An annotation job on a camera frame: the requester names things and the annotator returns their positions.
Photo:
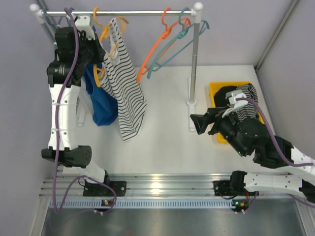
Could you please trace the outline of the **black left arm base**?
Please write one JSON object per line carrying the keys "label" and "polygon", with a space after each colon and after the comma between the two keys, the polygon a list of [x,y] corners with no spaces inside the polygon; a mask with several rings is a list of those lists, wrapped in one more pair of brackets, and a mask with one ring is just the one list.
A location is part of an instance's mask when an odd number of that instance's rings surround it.
{"label": "black left arm base", "polygon": [[[118,197],[123,197],[126,194],[126,181],[110,181],[109,187],[113,189],[113,191],[116,193]],[[85,182],[84,185],[84,191],[83,191],[84,197],[113,197],[114,193],[98,184],[98,183],[89,183]]]}

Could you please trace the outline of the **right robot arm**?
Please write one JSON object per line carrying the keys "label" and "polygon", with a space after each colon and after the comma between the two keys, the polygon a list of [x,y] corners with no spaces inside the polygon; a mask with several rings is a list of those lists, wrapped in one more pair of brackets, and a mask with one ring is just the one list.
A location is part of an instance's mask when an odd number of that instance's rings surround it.
{"label": "right robot arm", "polygon": [[217,184],[222,196],[275,191],[315,202],[315,161],[291,142],[273,135],[256,118],[238,120],[235,113],[224,115],[223,108],[209,108],[203,115],[190,116],[198,134],[212,125],[209,135],[221,134],[240,156],[253,155],[253,162],[280,175],[233,171],[228,183]]}

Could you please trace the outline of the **yellow hanger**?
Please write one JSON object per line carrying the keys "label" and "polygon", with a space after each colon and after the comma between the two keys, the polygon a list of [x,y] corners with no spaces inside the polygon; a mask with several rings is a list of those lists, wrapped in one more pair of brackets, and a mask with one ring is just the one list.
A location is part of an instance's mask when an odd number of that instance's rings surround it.
{"label": "yellow hanger", "polygon": [[[94,10],[93,10],[93,19],[94,19],[94,22],[101,26],[103,31],[101,33],[101,36],[99,38],[99,42],[101,43],[102,40],[104,39],[107,39],[110,35],[110,26],[112,25],[111,22],[109,22],[107,24],[107,26],[104,26],[102,23],[100,23],[98,20],[97,20],[97,17],[96,17],[96,13],[97,11],[100,10],[100,7],[95,7]],[[125,32],[125,29],[126,29],[126,25],[129,24],[129,21],[123,17],[123,16],[117,16],[116,17],[116,20],[117,19],[120,19],[121,21],[121,33],[124,33]],[[117,49],[118,47],[118,43],[115,43],[113,47],[111,47],[111,51],[109,53],[109,57],[112,58],[114,56],[114,54],[116,53],[116,51],[118,50]],[[96,83],[96,86],[99,88],[101,87],[101,84],[100,84],[100,78],[103,77],[105,75],[105,69],[102,69],[102,68],[98,68],[96,64],[94,64],[93,66],[93,73],[94,73],[94,81]]]}

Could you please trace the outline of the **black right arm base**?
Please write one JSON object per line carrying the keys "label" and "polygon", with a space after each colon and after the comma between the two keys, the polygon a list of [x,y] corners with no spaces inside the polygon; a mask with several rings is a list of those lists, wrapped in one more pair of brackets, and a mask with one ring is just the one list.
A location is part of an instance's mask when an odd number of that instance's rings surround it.
{"label": "black right arm base", "polygon": [[215,196],[220,197],[237,197],[237,196],[245,196],[246,193],[241,190],[232,189],[230,186],[229,180],[216,180],[213,181],[213,188],[215,192]]}

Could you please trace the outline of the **white black-striped tank top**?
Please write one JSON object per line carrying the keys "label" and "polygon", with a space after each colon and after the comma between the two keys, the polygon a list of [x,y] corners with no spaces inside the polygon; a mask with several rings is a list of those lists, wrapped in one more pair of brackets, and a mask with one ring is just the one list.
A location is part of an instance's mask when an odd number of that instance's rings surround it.
{"label": "white black-striped tank top", "polygon": [[102,68],[105,75],[100,79],[101,88],[117,101],[118,122],[124,142],[135,138],[143,125],[147,101],[137,73],[130,59],[122,31],[117,19],[113,18],[108,26],[110,49],[114,55],[105,52]]}

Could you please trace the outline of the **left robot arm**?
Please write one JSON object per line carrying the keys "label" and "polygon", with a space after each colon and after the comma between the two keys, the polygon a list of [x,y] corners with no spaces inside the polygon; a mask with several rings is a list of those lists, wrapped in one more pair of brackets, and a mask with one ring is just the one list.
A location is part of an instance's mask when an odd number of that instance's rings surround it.
{"label": "left robot arm", "polygon": [[55,58],[47,67],[52,102],[51,134],[43,159],[74,168],[94,184],[100,195],[111,191],[106,170],[92,160],[92,148],[77,142],[77,100],[85,67],[100,62],[105,52],[92,27],[63,27],[56,31]]}

